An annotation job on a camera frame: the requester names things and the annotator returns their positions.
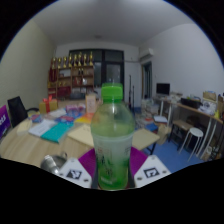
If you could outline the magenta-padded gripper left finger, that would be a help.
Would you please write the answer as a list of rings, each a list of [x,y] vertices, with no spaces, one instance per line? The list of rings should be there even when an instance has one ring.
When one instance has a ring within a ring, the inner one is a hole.
[[[78,159],[68,159],[60,168],[58,176],[83,188],[96,188],[98,181],[95,151],[91,149]]]

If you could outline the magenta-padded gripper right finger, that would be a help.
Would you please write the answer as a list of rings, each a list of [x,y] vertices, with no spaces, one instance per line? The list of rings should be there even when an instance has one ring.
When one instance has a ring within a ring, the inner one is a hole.
[[[170,174],[156,155],[147,156],[138,149],[131,148],[128,177],[130,188],[143,187]]]

